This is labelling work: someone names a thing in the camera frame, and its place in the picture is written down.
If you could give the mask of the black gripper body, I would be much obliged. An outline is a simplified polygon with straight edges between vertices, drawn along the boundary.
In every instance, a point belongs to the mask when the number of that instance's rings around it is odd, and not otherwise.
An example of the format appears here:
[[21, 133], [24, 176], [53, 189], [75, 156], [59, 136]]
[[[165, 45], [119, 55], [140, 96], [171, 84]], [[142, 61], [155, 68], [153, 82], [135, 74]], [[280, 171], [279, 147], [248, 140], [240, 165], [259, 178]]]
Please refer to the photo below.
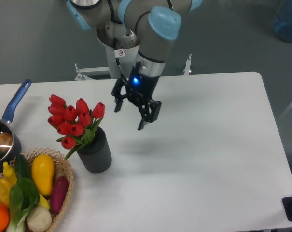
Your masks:
[[139, 72], [140, 65], [132, 67], [125, 87], [128, 100], [135, 106], [146, 105], [151, 99], [159, 76], [150, 77]]

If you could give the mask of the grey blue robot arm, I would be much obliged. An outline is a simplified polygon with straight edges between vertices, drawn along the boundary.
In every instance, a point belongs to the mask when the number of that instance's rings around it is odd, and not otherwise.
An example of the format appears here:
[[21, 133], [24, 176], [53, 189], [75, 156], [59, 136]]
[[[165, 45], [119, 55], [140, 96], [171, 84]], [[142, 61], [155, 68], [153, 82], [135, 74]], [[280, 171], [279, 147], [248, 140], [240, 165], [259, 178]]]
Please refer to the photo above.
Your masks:
[[141, 115], [139, 129], [157, 120], [161, 102], [152, 98], [178, 37], [182, 16], [199, 0], [69, 0], [67, 8], [84, 30], [95, 29], [105, 46], [115, 110], [124, 99]]

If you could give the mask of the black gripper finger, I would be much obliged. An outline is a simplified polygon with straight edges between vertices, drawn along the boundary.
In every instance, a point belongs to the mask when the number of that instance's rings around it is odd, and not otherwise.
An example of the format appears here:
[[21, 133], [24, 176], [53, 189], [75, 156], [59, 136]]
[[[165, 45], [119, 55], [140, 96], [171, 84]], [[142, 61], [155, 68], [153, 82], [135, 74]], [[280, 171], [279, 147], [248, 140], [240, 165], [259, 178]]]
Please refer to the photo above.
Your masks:
[[123, 99], [127, 98], [127, 94], [122, 94], [121, 90], [122, 87], [126, 87], [128, 84], [128, 81], [125, 77], [118, 78], [115, 82], [115, 85], [113, 87], [113, 90], [111, 92], [111, 95], [115, 97], [115, 109], [114, 112], [119, 112], [121, 110]]
[[137, 100], [137, 107], [141, 114], [138, 130], [142, 130], [147, 123], [152, 123], [157, 120], [162, 102], [153, 99]]

